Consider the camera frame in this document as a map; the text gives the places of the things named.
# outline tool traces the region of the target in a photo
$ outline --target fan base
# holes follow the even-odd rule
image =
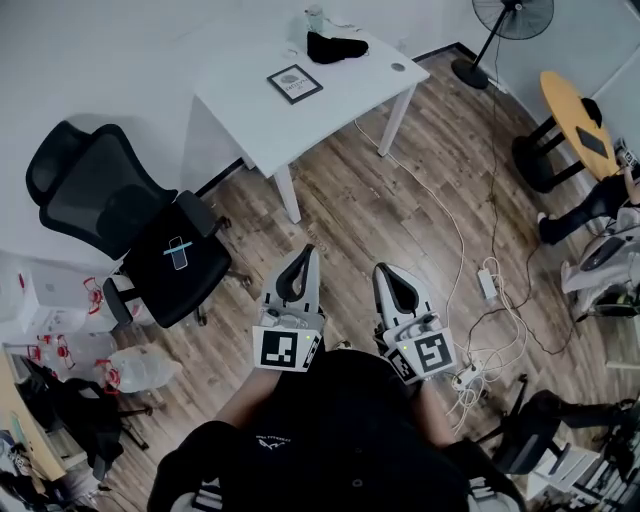
[[[466,59],[456,59],[451,63],[451,69],[465,84],[474,89],[486,89],[489,79],[477,66],[472,69],[473,63]]]
[[[526,143],[527,137],[513,139],[511,144],[513,161],[527,184],[536,192],[546,194],[553,189],[553,186],[549,186],[549,180],[555,175],[553,166],[547,155],[538,157],[532,155],[532,152],[538,149],[537,144],[525,149]]]

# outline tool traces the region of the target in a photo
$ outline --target chair armrest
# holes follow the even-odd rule
[[[125,301],[122,300],[113,279],[109,278],[102,284],[102,291],[104,292],[104,298],[107,300],[107,305],[118,324],[125,326],[133,322],[133,317],[127,309]]]
[[[178,196],[176,202],[200,235],[207,238],[214,232],[215,215],[193,192],[185,190]]]

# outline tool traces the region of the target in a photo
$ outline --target electric fan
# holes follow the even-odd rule
[[[497,34],[505,39],[531,39],[545,31],[553,19],[553,0],[472,0],[480,22],[491,30],[473,62],[456,59],[451,68],[465,84],[486,89],[489,79],[478,63]]]

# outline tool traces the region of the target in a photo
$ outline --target black office chair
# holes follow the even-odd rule
[[[245,286],[251,282],[230,271],[231,256],[215,237],[218,229],[230,227],[229,220],[216,220],[191,192],[178,195],[158,186],[116,125],[89,135],[61,122],[38,148],[26,180],[44,226],[114,260],[126,254],[120,272],[134,288],[119,291],[112,279],[103,285],[120,324],[131,322],[125,304],[137,297],[159,325],[170,327],[197,311],[225,274]],[[187,243],[176,254],[164,254]],[[186,256],[186,266],[177,259],[174,264],[174,256]]]
[[[122,432],[141,450],[149,448],[123,419],[139,414],[151,416],[151,407],[119,411],[115,395],[105,393],[95,382],[82,379],[60,382],[48,368],[25,357],[21,359],[30,375],[16,384],[16,388],[29,412],[48,432],[64,428],[87,453],[87,463],[93,468],[95,478],[104,479],[113,462],[123,453],[119,442]]]
[[[549,472],[554,474],[571,449],[569,443],[561,450],[553,442],[560,423],[564,422],[570,428],[609,427],[622,421],[626,414],[623,406],[628,401],[620,404],[570,404],[549,390],[538,391],[523,406],[527,376],[521,375],[519,380],[522,388],[511,412],[503,416],[496,429],[477,441],[481,444],[502,434],[502,441],[492,460],[506,474],[530,473],[547,449],[556,456]]]

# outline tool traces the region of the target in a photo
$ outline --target picture frame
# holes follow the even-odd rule
[[[297,64],[268,76],[267,81],[271,83],[291,105],[323,89],[322,85]]]

